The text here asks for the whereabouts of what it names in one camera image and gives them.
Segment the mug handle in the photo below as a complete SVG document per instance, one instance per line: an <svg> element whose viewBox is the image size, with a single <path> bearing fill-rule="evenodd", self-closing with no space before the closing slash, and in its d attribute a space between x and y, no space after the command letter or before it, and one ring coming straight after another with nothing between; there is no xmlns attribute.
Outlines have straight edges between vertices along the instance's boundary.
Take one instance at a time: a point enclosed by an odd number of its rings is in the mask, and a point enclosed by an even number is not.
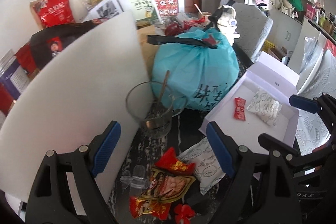
<svg viewBox="0 0 336 224"><path fill-rule="evenodd" d="M176 96L176 95L174 95L174 102L177 101L177 100L183 100L184 102L182 103L182 106L180 106L180 104L179 104L178 109L173 110L172 117L175 117L175 116L179 115L184 110L184 108L186 107L186 105L188 103L188 98L186 96Z"/></svg>

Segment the white label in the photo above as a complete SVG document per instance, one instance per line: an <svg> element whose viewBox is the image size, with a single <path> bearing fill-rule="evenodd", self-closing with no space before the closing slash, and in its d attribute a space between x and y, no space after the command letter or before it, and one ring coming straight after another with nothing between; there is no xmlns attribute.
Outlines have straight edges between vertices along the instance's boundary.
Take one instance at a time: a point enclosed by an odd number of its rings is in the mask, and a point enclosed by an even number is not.
<svg viewBox="0 0 336 224"><path fill-rule="evenodd" d="M11 82L20 94L26 89L29 84L28 76L25 74L21 66L19 66L13 75L10 77Z"/></svg>

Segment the box lid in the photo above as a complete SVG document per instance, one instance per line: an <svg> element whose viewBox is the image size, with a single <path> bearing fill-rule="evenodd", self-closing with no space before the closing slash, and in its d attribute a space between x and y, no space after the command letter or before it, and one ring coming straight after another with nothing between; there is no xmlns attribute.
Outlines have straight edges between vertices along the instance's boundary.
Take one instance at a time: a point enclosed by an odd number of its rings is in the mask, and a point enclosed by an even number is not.
<svg viewBox="0 0 336 224"><path fill-rule="evenodd" d="M247 71L257 75L287 98L297 94L296 85L300 75L265 52L261 52L259 60Z"/></svg>

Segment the brown stirring stick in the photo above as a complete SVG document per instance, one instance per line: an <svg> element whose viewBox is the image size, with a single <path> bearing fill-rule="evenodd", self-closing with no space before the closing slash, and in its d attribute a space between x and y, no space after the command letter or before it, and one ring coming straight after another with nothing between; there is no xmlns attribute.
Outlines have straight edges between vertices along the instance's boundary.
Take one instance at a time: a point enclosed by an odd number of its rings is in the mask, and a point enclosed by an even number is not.
<svg viewBox="0 0 336 224"><path fill-rule="evenodd" d="M166 86L167 86L167 82L168 82L169 75L170 75L170 70L167 70L165 79L164 79L163 84L162 84L162 87L161 87L160 96L159 96L159 98L158 98L158 100L157 100L157 105L156 105L156 107L155 107L155 111L154 111L154 113L156 113L157 108L158 108L158 105L159 105L160 102L161 102L163 93L165 92L165 89L166 89Z"/></svg>

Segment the yellow basket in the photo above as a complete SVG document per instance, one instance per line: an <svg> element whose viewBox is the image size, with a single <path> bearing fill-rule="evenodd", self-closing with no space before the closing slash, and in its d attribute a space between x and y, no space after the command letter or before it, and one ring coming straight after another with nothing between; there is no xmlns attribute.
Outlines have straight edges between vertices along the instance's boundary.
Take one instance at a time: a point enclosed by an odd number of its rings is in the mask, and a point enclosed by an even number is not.
<svg viewBox="0 0 336 224"><path fill-rule="evenodd" d="M272 42L270 42L266 39L261 50L264 51L264 52L268 52L268 49L275 48L275 47L276 46Z"/></svg>

